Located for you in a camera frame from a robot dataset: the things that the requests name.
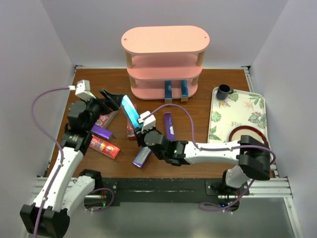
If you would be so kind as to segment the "blue toothpaste box with label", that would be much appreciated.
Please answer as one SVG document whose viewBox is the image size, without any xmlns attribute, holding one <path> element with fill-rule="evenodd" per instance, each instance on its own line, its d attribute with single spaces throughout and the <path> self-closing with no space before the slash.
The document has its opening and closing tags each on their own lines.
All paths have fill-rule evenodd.
<svg viewBox="0 0 317 238">
<path fill-rule="evenodd" d="M 121 106 L 133 130 L 141 129 L 142 125 L 138 121 L 140 116 L 127 95 L 123 96 Z"/>
</svg>

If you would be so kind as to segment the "purple toothpaste box with label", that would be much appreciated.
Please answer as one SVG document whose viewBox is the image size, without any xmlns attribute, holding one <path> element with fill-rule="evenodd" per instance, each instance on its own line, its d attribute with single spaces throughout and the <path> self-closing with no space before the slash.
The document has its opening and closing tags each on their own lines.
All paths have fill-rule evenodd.
<svg viewBox="0 0 317 238">
<path fill-rule="evenodd" d="M 133 165 L 141 168 L 150 156 L 150 154 L 151 150 L 148 147 L 143 147 L 134 159 Z"/>
</svg>

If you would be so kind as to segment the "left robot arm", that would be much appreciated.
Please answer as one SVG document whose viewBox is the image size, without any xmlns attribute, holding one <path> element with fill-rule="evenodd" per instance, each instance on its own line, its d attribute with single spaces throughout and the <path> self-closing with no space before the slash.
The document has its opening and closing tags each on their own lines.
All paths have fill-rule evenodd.
<svg viewBox="0 0 317 238">
<path fill-rule="evenodd" d="M 20 217 L 28 233 L 33 237 L 62 238 L 65 236 L 71 213 L 84 201 L 86 195 L 104 191 L 102 176 L 98 171 L 84 170 L 75 185 L 68 189 L 72 175 L 84 158 L 92 140 L 91 130 L 101 115 L 117 111 L 122 94 L 100 90 L 98 98 L 88 90 L 78 87 L 62 87 L 62 91 L 74 91 L 79 100 L 69 109 L 68 125 L 62 141 L 58 142 L 33 117 L 34 124 L 59 149 L 56 162 L 42 190 L 30 205 L 23 205 Z"/>
</svg>

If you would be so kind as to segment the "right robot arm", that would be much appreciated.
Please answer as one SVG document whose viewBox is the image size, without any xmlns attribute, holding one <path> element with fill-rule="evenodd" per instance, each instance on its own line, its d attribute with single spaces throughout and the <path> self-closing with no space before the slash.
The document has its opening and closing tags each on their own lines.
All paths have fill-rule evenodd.
<svg viewBox="0 0 317 238">
<path fill-rule="evenodd" d="M 249 135 L 239 140 L 196 144 L 193 141 L 169 140 L 155 127 L 134 131 L 139 146 L 148 147 L 159 159 L 173 166 L 197 163 L 226 163 L 233 168 L 223 173 L 218 186 L 223 193 L 233 194 L 249 180 L 270 179 L 271 152 L 268 146 Z"/>
</svg>

